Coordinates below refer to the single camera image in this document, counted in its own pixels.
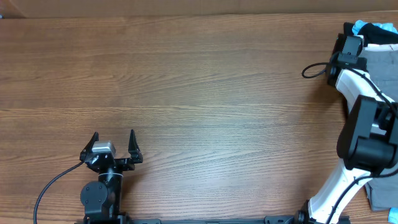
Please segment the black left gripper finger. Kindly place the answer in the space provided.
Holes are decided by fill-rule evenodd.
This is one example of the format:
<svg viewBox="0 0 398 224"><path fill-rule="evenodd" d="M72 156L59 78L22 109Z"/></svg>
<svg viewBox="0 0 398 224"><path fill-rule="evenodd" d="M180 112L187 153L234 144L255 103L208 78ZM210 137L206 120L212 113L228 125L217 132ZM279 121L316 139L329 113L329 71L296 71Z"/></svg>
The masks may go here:
<svg viewBox="0 0 398 224"><path fill-rule="evenodd" d="M93 136L91 137L91 139L89 140L88 144L83 148L83 150L80 152L80 160L82 162L85 161L87 155L92 153L92 148L93 145L96 141L99 140L99 134L98 132L94 132Z"/></svg>
<svg viewBox="0 0 398 224"><path fill-rule="evenodd" d="M135 135L135 132L133 129L130 132L128 153L130 153L130 158L132 159L132 162L134 164L143 162L143 156L142 156L141 150L139 149L136 135Z"/></svg>

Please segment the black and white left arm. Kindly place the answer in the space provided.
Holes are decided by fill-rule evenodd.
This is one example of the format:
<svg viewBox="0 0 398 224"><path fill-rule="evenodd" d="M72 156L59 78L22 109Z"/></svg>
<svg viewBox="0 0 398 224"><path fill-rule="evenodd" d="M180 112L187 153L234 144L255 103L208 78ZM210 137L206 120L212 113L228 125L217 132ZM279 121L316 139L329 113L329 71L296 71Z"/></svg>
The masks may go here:
<svg viewBox="0 0 398 224"><path fill-rule="evenodd" d="M143 162L134 130L130 132L127 151L129 157L116 158L114 144L100 141L98 133L81 151L81 162L98 174L98 180L87 183L80 193L84 223L132 223L129 215L121 211L121 194L123 173Z"/></svg>

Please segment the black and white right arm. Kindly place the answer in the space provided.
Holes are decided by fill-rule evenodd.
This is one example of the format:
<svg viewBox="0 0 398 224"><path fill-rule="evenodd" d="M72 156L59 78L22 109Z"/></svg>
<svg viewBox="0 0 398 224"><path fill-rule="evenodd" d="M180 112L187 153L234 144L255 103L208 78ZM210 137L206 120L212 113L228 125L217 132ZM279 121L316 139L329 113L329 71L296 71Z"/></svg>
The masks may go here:
<svg viewBox="0 0 398 224"><path fill-rule="evenodd" d="M328 62L327 83L346 99L348 117L336 144L338 163L294 223L349 223L342 211L367 182L385 178L397 164L397 103L371 80L361 35L339 34Z"/></svg>

